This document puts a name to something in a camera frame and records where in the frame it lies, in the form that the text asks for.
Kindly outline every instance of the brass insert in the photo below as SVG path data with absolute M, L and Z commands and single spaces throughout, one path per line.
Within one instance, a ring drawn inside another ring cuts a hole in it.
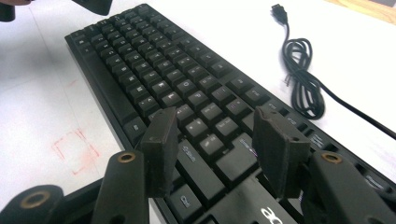
M 23 198 L 20 207 L 24 209 L 31 209 L 40 206 L 50 198 L 50 193 L 46 190 L 33 192 Z
M 341 159 L 341 157 L 339 157 L 338 155 L 329 153 L 329 152 L 324 152 L 321 154 L 321 156 L 322 156 L 323 160 L 334 163 L 334 164 L 338 164 L 343 161 L 343 159 Z
M 119 162 L 130 162 L 136 158 L 136 155 L 133 152 L 124 152 L 119 155 Z

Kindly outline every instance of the white surface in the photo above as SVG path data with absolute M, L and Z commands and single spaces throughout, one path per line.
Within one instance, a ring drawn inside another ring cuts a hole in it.
M 109 15 L 142 2 L 114 0 Z M 313 45 L 310 72 L 396 131 L 396 26 L 324 1 L 148 2 L 289 103 L 279 56 L 285 30 L 270 12 L 283 5 L 290 37 Z M 73 192 L 102 177 L 120 150 L 64 41 L 102 18 L 68 0 L 41 0 L 0 23 L 0 209 L 36 185 Z M 314 123 L 396 182 L 396 141 L 323 94 L 326 113 Z

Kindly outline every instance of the keyboard cable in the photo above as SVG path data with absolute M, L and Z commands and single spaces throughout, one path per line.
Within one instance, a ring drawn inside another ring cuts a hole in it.
M 294 87 L 291 93 L 292 107 L 307 119 L 320 119 L 325 111 L 323 96 L 320 93 L 320 89 L 323 89 L 337 103 L 396 140 L 394 131 L 340 99 L 319 79 L 307 71 L 313 53 L 311 43 L 305 38 L 289 39 L 288 14 L 280 4 L 272 6 L 272 13 L 279 23 L 286 26 L 286 37 L 282 45 L 282 59 L 288 70 L 287 84 L 289 85 L 291 79 L 294 79 Z

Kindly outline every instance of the computer keyboard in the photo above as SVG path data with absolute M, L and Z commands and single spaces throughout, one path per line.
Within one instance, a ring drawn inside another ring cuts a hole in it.
M 138 144 L 156 112 L 177 107 L 172 192 L 155 199 L 168 223 L 302 223 L 300 201 L 277 200 L 257 163 L 251 147 L 256 106 L 284 116 L 311 140 L 312 151 L 343 155 L 370 186 L 395 194 L 378 171 L 149 5 L 65 39 L 125 150 Z M 98 186 L 68 196 L 91 207 L 70 222 L 89 219 Z

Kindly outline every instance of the black plastic part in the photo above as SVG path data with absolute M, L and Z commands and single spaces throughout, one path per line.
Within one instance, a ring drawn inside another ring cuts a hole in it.
M 0 3 L 0 21 L 14 21 L 15 7 Z
M 323 214 L 327 215 L 325 223 L 329 224 L 391 224 L 396 220 L 359 171 L 341 155 L 317 151 L 310 159 L 309 171 L 311 186 L 302 202 L 306 224 L 321 223 Z
M 168 196 L 178 153 L 177 112 L 169 107 L 155 114 L 139 144 L 146 159 L 146 190 L 150 198 Z
M 149 223 L 145 159 L 137 150 L 113 155 L 92 215 L 92 223 Z
M 278 198 L 298 198 L 297 170 L 309 156 L 310 141 L 275 110 L 256 107 L 253 148 Z
M 87 8 L 89 11 L 106 16 L 113 0 L 73 0 L 73 2 Z
M 63 223 L 64 193 L 57 186 L 43 185 L 28 189 L 8 203 L 0 213 L 0 223 Z

